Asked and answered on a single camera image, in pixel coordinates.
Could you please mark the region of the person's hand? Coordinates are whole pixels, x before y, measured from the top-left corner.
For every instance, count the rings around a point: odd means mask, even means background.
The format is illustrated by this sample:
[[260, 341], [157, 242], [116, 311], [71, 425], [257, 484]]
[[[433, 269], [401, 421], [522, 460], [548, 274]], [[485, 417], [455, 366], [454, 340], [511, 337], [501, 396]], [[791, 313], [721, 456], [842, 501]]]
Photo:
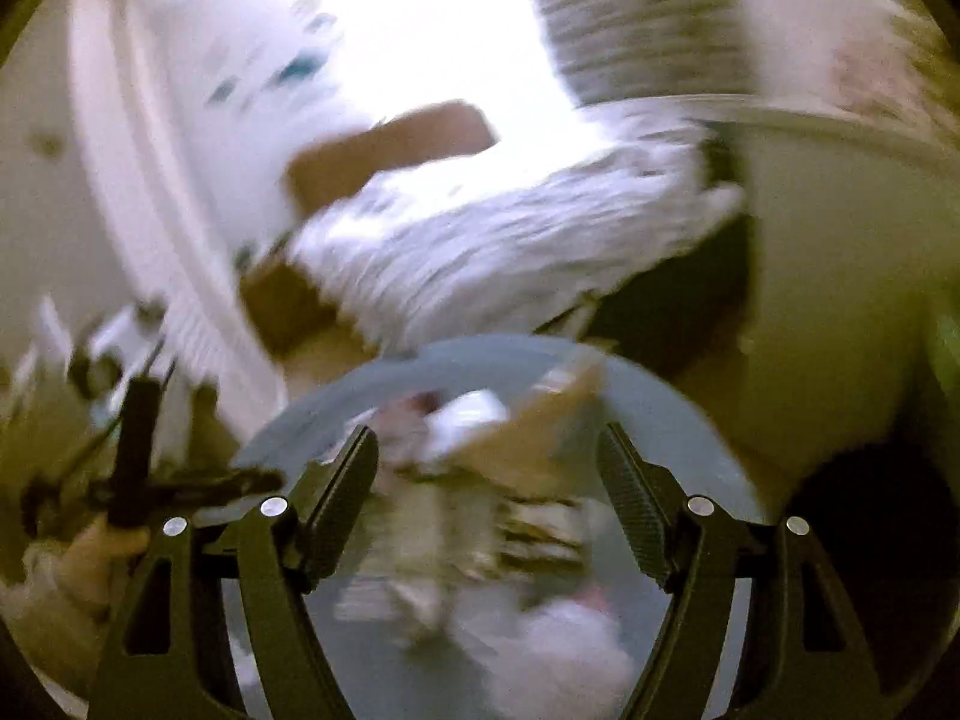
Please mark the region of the person's hand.
[[114, 527], [98, 515], [70, 543], [31, 546], [25, 585], [65, 598], [88, 616], [103, 616], [114, 603], [116, 585], [127, 582], [128, 563], [146, 551], [150, 539], [146, 527]]

